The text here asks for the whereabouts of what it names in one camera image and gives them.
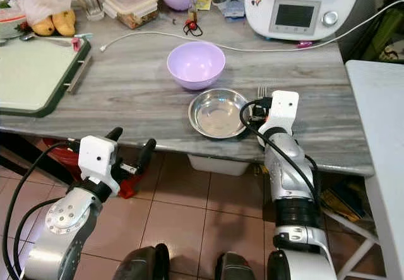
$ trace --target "power cord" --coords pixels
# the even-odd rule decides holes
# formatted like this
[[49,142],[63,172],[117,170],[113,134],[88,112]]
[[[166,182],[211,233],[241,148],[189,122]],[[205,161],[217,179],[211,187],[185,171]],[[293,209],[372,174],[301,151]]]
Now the power cord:
[[20,242],[20,237],[21,237],[21,232],[23,230],[23,227],[25,225],[25,222],[27,221],[27,219],[32,215],[33,212],[35,212],[37,209],[40,209],[41,207],[44,207],[48,204],[52,204],[55,203],[56,201],[62,199],[62,197],[60,198],[55,198],[55,199],[51,199],[51,200],[47,200],[44,202],[41,202],[40,204],[37,204],[36,206],[32,207],[25,215],[24,217],[21,219],[20,224],[17,227],[17,231],[15,233],[15,239],[14,239],[14,245],[13,245],[13,257],[14,257],[14,268],[17,272],[18,275],[21,275],[21,265],[20,265],[20,258],[18,258],[18,244]]
[[[382,10],[380,10],[379,12],[377,12],[375,15],[369,17],[367,20],[363,21],[362,23],[358,24],[357,26],[354,26],[352,29],[350,29],[349,31],[345,32],[344,34],[341,34],[338,37],[332,38],[331,40],[327,40],[326,42],[322,42],[320,44],[317,45],[313,45],[311,47],[304,47],[304,48],[298,48],[298,49],[240,49],[240,48],[233,48],[233,47],[229,47],[228,45],[222,45],[222,44],[216,44],[215,42],[212,42],[214,45],[217,45],[218,47],[221,47],[223,49],[227,49],[227,50],[233,50],[233,51],[237,51],[237,52],[297,52],[297,51],[303,51],[303,50],[311,50],[311,49],[316,49],[316,48],[320,48],[324,45],[328,45],[332,42],[335,42],[345,36],[347,36],[349,33],[351,33],[352,31],[358,29],[359,27],[365,25],[366,23],[370,22],[371,20],[373,20],[375,17],[378,17],[381,13],[385,12],[387,9],[391,8],[392,6],[395,6],[396,4],[400,4],[400,3],[404,3],[404,0],[398,0],[395,1],[391,4],[389,4],[388,6],[384,7]],[[185,37],[182,35],[177,35],[177,34],[173,34],[173,33],[165,33],[165,32],[160,32],[160,31],[141,31],[141,32],[132,32],[129,34],[125,34],[121,37],[118,37],[112,41],[110,41],[109,43],[103,45],[100,47],[100,51],[104,52],[110,45],[112,45],[113,43],[124,39],[126,37],[129,36],[133,36],[133,35],[142,35],[142,34],[157,34],[157,35],[164,35],[164,36],[170,36],[170,37],[177,37],[177,38],[181,38],[181,39],[185,39],[185,40],[190,40],[193,42],[200,42],[200,41],[207,41],[207,40],[197,40],[195,38],[190,38],[190,37]]]
[[9,205],[7,215],[6,215],[6,221],[4,222],[3,240],[2,240],[2,249],[1,250],[3,252],[4,265],[6,266],[7,271],[13,280],[20,280],[20,278],[17,276],[15,270],[13,269],[10,258],[8,256],[7,238],[8,238],[8,230],[9,230],[9,226],[10,226],[10,221],[11,221],[11,215],[13,213],[13,209],[14,209],[18,194],[20,193],[20,190],[21,190],[24,182],[27,181],[28,176],[31,175],[32,171],[38,165],[38,162],[47,153],[52,151],[54,148],[56,148],[58,146],[64,146],[64,145],[66,145],[66,142],[64,142],[64,141],[60,142],[60,143],[55,143],[52,146],[50,146],[49,148],[47,148],[44,152],[42,152],[41,155],[39,155],[39,157],[35,160],[35,162],[32,163],[31,167],[26,172],[26,174],[21,178],[20,183],[17,185],[17,188],[15,189],[14,194],[10,200],[10,205]]
[[[303,181],[306,183],[306,185],[308,186],[313,199],[314,199],[314,203],[317,205],[317,207],[319,207],[320,205],[320,201],[319,201],[319,196],[318,196],[318,192],[316,192],[316,190],[313,187],[313,184],[311,184],[310,180],[308,179],[308,177],[303,173],[303,171],[299,168],[299,166],[296,165],[296,163],[291,160],[289,158],[289,156],[283,152],[275,143],[273,143],[272,141],[270,141],[267,137],[265,137],[263,134],[261,134],[260,132],[258,132],[255,128],[253,128],[245,119],[244,119],[244,111],[246,110],[246,108],[248,108],[250,105],[260,105],[260,106],[265,106],[266,103],[268,103],[268,98],[263,98],[262,100],[257,99],[257,100],[253,100],[251,102],[246,103],[241,109],[240,109],[240,120],[242,122],[242,124],[245,125],[245,127],[247,129],[249,129],[251,132],[253,132],[255,135],[257,135],[258,137],[260,137],[266,144],[268,144],[271,148],[273,148],[276,152],[278,152],[278,154],[280,156],[282,156],[295,170],[296,172],[302,177]],[[314,162],[313,164],[313,168],[316,168],[317,164]]]

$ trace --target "marble countertop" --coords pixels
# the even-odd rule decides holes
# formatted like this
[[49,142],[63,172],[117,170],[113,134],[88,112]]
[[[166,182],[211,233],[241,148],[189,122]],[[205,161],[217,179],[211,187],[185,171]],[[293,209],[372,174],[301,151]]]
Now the marble countertop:
[[[198,13],[203,36],[245,49],[294,48],[293,43],[267,41],[246,21],[226,23],[216,7]],[[171,18],[176,19],[173,25]],[[183,35],[186,13],[169,12],[137,31]],[[157,149],[240,161],[263,161],[253,135],[240,140],[214,141],[190,125],[187,108],[198,91],[182,89],[170,77],[169,52],[186,42],[161,35],[136,35],[99,47],[133,32],[108,17],[89,22],[78,14],[77,30],[92,32],[92,63],[75,95],[65,94],[55,111],[44,118],[0,115],[0,130],[36,136],[104,135],[121,126],[119,142],[141,146],[148,138]],[[297,91],[300,95],[294,136],[323,170],[373,174],[371,157],[355,99],[337,44],[303,52],[243,53],[223,50],[227,63],[214,88],[231,88],[255,99],[259,86]]]

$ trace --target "white table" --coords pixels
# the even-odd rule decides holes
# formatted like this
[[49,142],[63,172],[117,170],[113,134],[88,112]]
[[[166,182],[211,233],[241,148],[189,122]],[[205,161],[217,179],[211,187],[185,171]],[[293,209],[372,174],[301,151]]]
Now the white table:
[[404,65],[348,61],[375,174],[366,191],[388,279],[404,279]]

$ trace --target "cutting board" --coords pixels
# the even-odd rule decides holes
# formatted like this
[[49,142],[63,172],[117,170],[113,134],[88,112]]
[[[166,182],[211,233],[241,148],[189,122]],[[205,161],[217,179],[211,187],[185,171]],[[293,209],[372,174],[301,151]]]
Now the cutting board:
[[[56,38],[70,42],[72,38]],[[0,114],[43,117],[51,113],[90,51],[18,38],[0,47]]]

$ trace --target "metal bowl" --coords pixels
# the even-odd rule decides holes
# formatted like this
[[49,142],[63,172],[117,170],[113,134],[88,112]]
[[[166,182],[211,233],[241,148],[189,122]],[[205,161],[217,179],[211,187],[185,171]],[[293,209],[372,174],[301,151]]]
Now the metal bowl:
[[[191,125],[202,135],[225,139],[239,135],[246,127],[241,123],[240,109],[247,100],[229,89],[212,89],[199,94],[188,108]],[[249,108],[244,112],[248,118]]]

